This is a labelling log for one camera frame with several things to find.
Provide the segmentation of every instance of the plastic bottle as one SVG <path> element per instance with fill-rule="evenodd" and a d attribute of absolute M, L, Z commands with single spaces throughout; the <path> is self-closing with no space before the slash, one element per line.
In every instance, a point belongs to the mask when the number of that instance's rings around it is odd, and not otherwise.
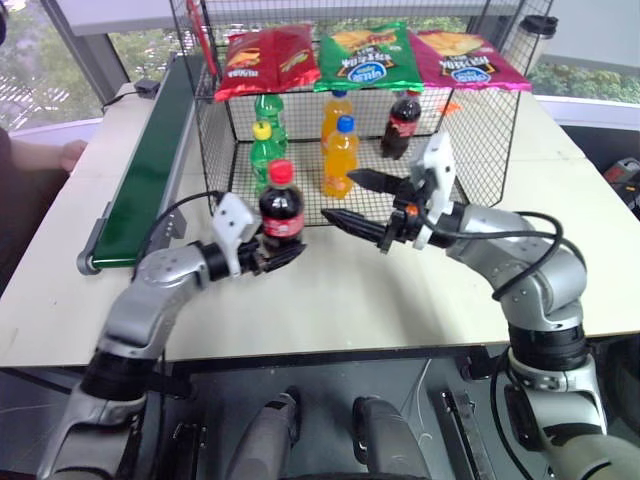
<path fill-rule="evenodd" d="M 418 92 L 408 92 L 391 107 L 387 128 L 382 137 L 382 156 L 398 160 L 409 147 L 409 139 L 418 127 L 422 109 L 418 103 Z"/>
<path fill-rule="evenodd" d="M 337 130 L 329 135 L 324 162 L 324 193 L 330 197 L 342 199 L 353 187 L 347 172 L 358 167 L 359 140 L 355 123 L 351 115 L 343 115 L 338 119 Z"/>
<path fill-rule="evenodd" d="M 267 168 L 269 162 L 282 158 L 284 152 L 273 141 L 271 136 L 271 124 L 267 121 L 260 121 L 253 124 L 253 136 L 256 141 L 251 145 L 249 152 L 249 162 L 251 171 L 256 179 L 256 195 L 260 195 L 267 187 Z"/>
<path fill-rule="evenodd" d="M 256 120 L 265 120 L 271 124 L 271 136 L 280 146 L 283 152 L 287 150 L 287 132 L 282 125 L 280 112 L 284 110 L 284 104 L 280 95 L 258 95 L 256 98 Z"/>
<path fill-rule="evenodd" d="M 321 136 L 322 155 L 327 154 L 329 135 L 336 131 L 338 119 L 342 115 L 351 115 L 353 113 L 353 105 L 351 105 L 351 100 L 346 98 L 346 91 L 334 90 L 331 94 L 332 97 L 324 107 L 324 122 L 322 123 Z"/>
<path fill-rule="evenodd" d="M 275 160 L 269 164 L 269 187 L 258 202 L 262 214 L 263 244 L 270 251 L 278 251 L 291 243 L 300 242 L 304 227 L 304 200 L 293 185 L 293 164 Z"/>

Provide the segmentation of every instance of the red bottle cap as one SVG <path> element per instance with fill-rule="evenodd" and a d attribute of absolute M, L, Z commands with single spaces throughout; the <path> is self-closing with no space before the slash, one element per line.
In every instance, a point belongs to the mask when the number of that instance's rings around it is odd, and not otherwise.
<path fill-rule="evenodd" d="M 291 183 L 293 181 L 293 163 L 284 159 L 269 163 L 269 178 L 276 185 Z"/>

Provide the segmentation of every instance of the green soda bottle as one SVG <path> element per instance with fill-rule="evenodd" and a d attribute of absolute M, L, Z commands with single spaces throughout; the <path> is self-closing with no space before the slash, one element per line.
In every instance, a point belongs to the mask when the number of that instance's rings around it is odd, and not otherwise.
<path fill-rule="evenodd" d="M 280 121 L 280 112 L 284 110 L 284 104 L 280 95 L 258 95 L 256 98 L 256 120 L 265 120 L 271 124 L 273 140 L 280 145 L 283 152 L 287 150 L 287 132 Z"/>
<path fill-rule="evenodd" d="M 255 193 L 260 196 L 269 183 L 267 177 L 269 162 L 282 158 L 284 151 L 274 141 L 271 134 L 271 124 L 265 120 L 253 124 L 253 136 L 256 141 L 251 145 L 249 162 L 251 163 L 253 176 L 256 179 Z"/>

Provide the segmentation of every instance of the green conveyor belt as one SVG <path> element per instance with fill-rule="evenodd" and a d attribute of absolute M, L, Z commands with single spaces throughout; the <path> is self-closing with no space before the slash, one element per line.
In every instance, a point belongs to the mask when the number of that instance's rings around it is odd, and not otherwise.
<path fill-rule="evenodd" d="M 199 72 L 202 57 L 187 57 Z M 193 104 L 185 62 L 177 57 L 166 75 L 147 126 L 96 244 L 96 269 L 135 263 L 145 233 L 159 213 L 182 131 Z"/>

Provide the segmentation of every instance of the green chip bag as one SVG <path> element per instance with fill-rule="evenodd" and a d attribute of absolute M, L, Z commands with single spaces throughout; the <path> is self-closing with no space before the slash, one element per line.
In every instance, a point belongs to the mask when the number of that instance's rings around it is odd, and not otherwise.
<path fill-rule="evenodd" d="M 314 86 L 316 92 L 424 89 L 403 22 L 325 36 L 320 41 L 319 63 L 322 78 Z"/>

